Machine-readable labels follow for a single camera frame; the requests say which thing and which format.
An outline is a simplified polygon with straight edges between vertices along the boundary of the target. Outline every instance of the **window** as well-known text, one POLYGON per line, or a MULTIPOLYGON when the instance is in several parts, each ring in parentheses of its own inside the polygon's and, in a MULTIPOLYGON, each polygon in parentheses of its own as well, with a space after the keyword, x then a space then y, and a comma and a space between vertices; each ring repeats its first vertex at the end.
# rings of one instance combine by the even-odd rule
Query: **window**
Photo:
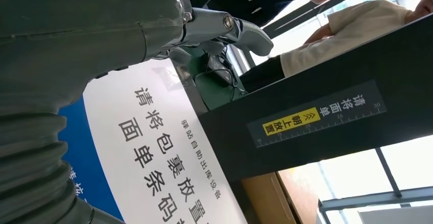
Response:
POLYGON ((400 189, 433 186, 433 136, 382 147, 400 189))
MULTIPOLYGON (((324 13, 321 13, 317 15, 316 17, 313 17, 312 19, 306 21, 305 23, 297 26, 296 28, 287 31, 286 33, 276 37, 273 39, 274 42, 274 49, 271 51, 270 55, 268 57, 273 57, 276 55, 280 55, 285 52, 289 52, 291 50, 294 50, 300 46, 303 45, 305 40, 308 39, 308 37, 319 27, 325 25, 328 23, 327 15, 332 14, 333 12, 343 10, 346 7, 354 6, 356 4, 370 1, 370 0, 345 0, 344 2, 341 2, 340 4, 332 7, 331 9, 325 11, 324 13)), ((408 9, 415 8, 416 4, 419 0, 388 0, 395 2, 399 5, 405 6, 408 9)), ((294 11, 295 9, 305 5, 308 3, 308 0, 296 0, 293 1, 288 7, 286 7, 280 14, 275 17, 273 21, 270 23, 282 18, 283 16, 289 14, 290 12, 294 11)), ((267 58, 253 56, 254 62, 256 65, 264 62, 267 60, 267 58)))
MULTIPOLYGON (((300 47, 316 29, 328 23, 327 15, 365 1, 368 0, 346 0, 341 2, 296 28, 274 38, 275 47, 270 56, 280 55, 300 47)), ((419 2, 419 0, 389 1, 412 10, 419 2)), ((420 187, 428 187, 428 191, 433 189, 433 174, 430 174, 433 165, 433 157, 431 156, 431 152, 433 152, 433 136, 385 146, 381 150, 386 160, 385 165, 388 164, 392 177, 396 181, 399 190, 402 191, 403 197, 404 191, 407 189, 411 189, 411 192, 420 187)), ((339 198, 356 198, 357 196, 384 192, 393 193, 390 179, 385 173, 384 166, 375 150, 308 164, 297 167, 297 170, 302 170, 305 175, 309 175, 310 183, 323 203, 327 201, 336 203, 335 201, 339 201, 339 198)), ((433 205, 433 197, 429 196, 426 199, 428 201, 327 211, 325 214, 330 222, 323 223, 363 224, 359 216, 361 212, 433 205)))
POLYGON ((334 198, 392 191, 375 150, 319 162, 334 198))

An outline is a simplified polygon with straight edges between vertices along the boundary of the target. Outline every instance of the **yellow label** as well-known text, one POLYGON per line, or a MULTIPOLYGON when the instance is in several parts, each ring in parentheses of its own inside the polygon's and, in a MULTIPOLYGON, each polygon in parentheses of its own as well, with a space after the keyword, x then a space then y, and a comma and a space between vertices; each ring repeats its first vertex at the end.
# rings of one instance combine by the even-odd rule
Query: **yellow label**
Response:
POLYGON ((284 118, 280 118, 263 124, 264 132, 267 136, 275 135, 283 131, 288 131, 296 127, 304 126, 320 120, 317 109, 310 108, 299 113, 295 113, 284 118))

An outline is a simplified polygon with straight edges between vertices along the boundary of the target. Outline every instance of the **wooden panel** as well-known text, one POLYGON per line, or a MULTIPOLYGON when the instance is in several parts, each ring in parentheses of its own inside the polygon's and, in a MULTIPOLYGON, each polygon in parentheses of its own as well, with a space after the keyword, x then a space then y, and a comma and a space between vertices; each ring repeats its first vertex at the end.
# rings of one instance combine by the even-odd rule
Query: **wooden panel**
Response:
POLYGON ((278 174, 301 224, 316 224, 319 197, 311 187, 308 176, 296 168, 281 170, 278 174))
POLYGON ((242 180, 261 224, 296 224, 275 173, 242 180))

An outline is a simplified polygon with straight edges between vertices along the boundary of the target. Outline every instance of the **white sign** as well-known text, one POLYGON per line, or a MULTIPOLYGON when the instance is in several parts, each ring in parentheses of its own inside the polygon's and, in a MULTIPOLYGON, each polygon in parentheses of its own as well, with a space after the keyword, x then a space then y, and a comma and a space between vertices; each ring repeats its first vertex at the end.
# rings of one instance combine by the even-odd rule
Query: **white sign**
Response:
POLYGON ((170 60, 93 80, 84 102, 126 223, 246 223, 170 60))

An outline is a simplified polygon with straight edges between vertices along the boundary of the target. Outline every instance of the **plastic wrap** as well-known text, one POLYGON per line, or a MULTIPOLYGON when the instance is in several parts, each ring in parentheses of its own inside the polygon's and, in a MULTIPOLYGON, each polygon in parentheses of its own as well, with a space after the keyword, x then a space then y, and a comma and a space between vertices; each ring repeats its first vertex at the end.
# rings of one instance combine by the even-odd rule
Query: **plastic wrap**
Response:
POLYGON ((0 0, 0 37, 178 27, 189 0, 0 0))

